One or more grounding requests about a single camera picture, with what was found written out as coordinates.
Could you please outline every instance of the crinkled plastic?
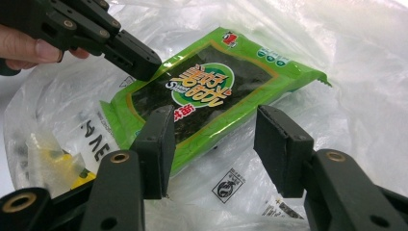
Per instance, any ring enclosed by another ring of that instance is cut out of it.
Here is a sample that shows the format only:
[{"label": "crinkled plastic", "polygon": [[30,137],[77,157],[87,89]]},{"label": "crinkled plastic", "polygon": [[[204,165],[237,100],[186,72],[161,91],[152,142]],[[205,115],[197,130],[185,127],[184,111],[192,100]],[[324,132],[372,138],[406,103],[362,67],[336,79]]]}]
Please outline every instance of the crinkled plastic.
[{"label": "crinkled plastic", "polygon": [[48,188],[52,197],[69,191],[85,167],[82,156],[65,154],[47,131],[33,131],[26,144],[30,186]]},{"label": "crinkled plastic", "polygon": [[328,85],[321,71],[219,27],[164,61],[151,81],[121,90],[102,108],[119,147],[128,149],[150,114],[172,105],[174,173],[245,123],[258,105],[314,80]]},{"label": "crinkled plastic", "polygon": [[[334,148],[348,153],[373,183],[408,195],[405,179],[408,173],[405,154],[408,149],[408,31],[405,29],[408,10],[405,7],[393,1],[376,0],[118,0],[111,3],[128,4],[113,7],[111,11],[123,28],[153,48],[162,60],[222,26],[325,72],[332,89],[313,83],[274,106],[315,138],[315,149]],[[27,136],[39,127],[52,131],[63,150],[72,155],[82,153],[84,160],[88,158],[86,153],[91,153],[92,158],[95,155],[92,152],[95,143],[91,146],[89,143],[99,135],[104,140],[95,151],[106,143],[114,150],[109,127],[97,113],[98,101],[109,101],[120,86],[130,81],[127,77],[103,58],[77,61],[65,55],[61,64],[36,68],[5,114],[5,145],[14,185],[29,186]],[[81,126],[86,126],[89,120],[94,132],[86,140],[87,132]],[[149,203],[148,230],[166,229],[166,225],[174,230],[248,230],[258,225],[256,230],[262,230],[281,223],[278,220],[294,225],[293,228],[281,226],[281,230],[307,230],[302,219],[262,218],[259,214],[263,213],[262,207],[251,207],[261,203],[251,197],[246,197],[246,207],[234,205],[234,201],[242,199],[240,193],[249,191],[244,187],[253,187],[254,193],[270,189],[270,196],[260,195],[269,197],[264,203],[280,199],[265,173],[258,169],[259,159],[245,144],[253,138],[253,121],[250,123],[247,129],[251,132],[244,132],[245,127],[237,130],[241,136],[233,134],[230,140],[221,141],[216,150],[195,160],[170,180],[168,194],[172,206],[168,207],[165,201],[155,202],[153,205],[157,207],[150,210]],[[247,139],[239,143],[244,135]],[[231,152],[240,153],[240,158],[229,159]],[[216,172],[214,166],[222,167]],[[231,169],[242,173],[246,182],[223,204],[210,196],[215,196],[212,189],[216,181]],[[301,205],[301,201],[283,201],[294,210]],[[196,209],[186,204],[193,204]],[[161,216],[162,220],[149,220],[155,216]],[[253,216],[261,219],[261,223],[250,219]]]}]

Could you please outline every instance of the green package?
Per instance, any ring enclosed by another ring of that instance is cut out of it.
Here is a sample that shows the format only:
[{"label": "green package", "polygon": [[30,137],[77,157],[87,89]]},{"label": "green package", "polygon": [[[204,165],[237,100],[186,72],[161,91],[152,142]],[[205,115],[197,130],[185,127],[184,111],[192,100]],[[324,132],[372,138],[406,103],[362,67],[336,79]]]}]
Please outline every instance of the green package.
[{"label": "green package", "polygon": [[115,140],[128,149],[150,113],[173,105],[176,152],[172,172],[217,142],[285,92],[326,75],[218,28],[170,58],[150,82],[137,81],[102,102]]}]

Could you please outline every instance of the screw hole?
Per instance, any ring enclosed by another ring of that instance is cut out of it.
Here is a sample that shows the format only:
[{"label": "screw hole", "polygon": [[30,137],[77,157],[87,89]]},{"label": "screw hole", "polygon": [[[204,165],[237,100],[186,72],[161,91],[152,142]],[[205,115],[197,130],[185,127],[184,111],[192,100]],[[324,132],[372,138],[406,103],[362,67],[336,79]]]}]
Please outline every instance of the screw hole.
[{"label": "screw hole", "polygon": [[65,20],[65,21],[64,21],[64,25],[65,25],[66,27],[71,28],[71,27],[73,27],[73,26],[74,26],[74,23],[73,23],[73,22],[71,22],[71,21],[69,21],[69,20]]},{"label": "screw hole", "polygon": [[102,230],[111,230],[117,225],[116,218],[106,218],[101,223]]},{"label": "screw hole", "polygon": [[120,26],[119,22],[116,21],[116,20],[112,21],[112,25],[115,26],[115,27],[119,27],[119,26]]},{"label": "screw hole", "polygon": [[23,192],[13,196],[3,205],[3,212],[15,213],[30,207],[37,199],[32,192]]},{"label": "screw hole", "polygon": [[342,155],[341,153],[331,151],[331,152],[327,152],[326,155],[328,159],[334,162],[344,162],[345,161],[345,156]]},{"label": "screw hole", "polygon": [[28,197],[18,198],[16,201],[13,201],[12,207],[15,208],[15,207],[21,206],[21,205],[27,203],[28,201],[29,201]]},{"label": "screw hole", "polygon": [[119,153],[111,157],[111,162],[119,164],[125,162],[129,159],[129,154],[127,153]]},{"label": "screw hole", "polygon": [[378,225],[380,227],[383,227],[383,228],[390,227],[390,223],[387,222],[387,220],[382,218],[382,217],[372,215],[372,216],[370,216],[370,219],[374,224],[376,224],[376,225]]}]

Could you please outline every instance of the human hand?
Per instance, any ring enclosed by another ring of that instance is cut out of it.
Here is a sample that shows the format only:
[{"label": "human hand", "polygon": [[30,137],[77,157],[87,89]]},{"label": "human hand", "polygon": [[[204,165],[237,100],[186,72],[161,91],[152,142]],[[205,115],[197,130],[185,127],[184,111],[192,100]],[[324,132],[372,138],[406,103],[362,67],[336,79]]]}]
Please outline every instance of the human hand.
[{"label": "human hand", "polygon": [[[81,48],[70,50],[77,58],[85,59],[89,53]],[[51,64],[63,58],[63,52],[42,39],[13,28],[0,25],[0,58],[6,60],[10,69],[29,69],[37,64]]]}]

